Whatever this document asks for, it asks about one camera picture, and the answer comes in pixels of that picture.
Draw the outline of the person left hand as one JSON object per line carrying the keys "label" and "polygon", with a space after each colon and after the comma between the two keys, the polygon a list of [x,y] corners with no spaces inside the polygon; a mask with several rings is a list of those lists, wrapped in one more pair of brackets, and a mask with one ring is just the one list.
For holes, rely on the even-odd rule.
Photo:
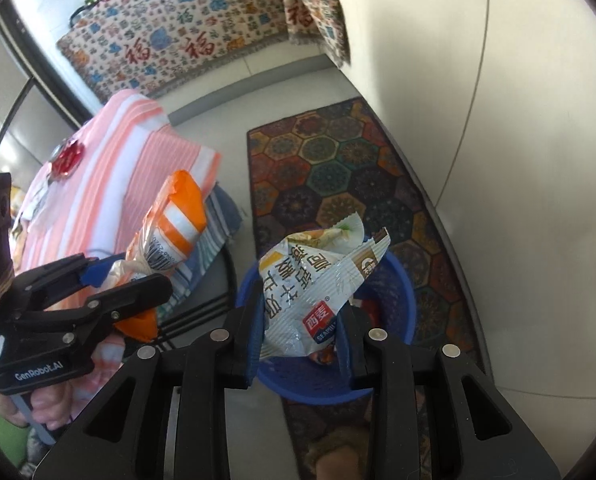
{"label": "person left hand", "polygon": [[[48,430],[67,425],[71,418],[72,388],[69,382],[51,385],[31,393],[31,416]],[[9,396],[0,393],[0,415],[15,426],[23,427],[27,419]]]}

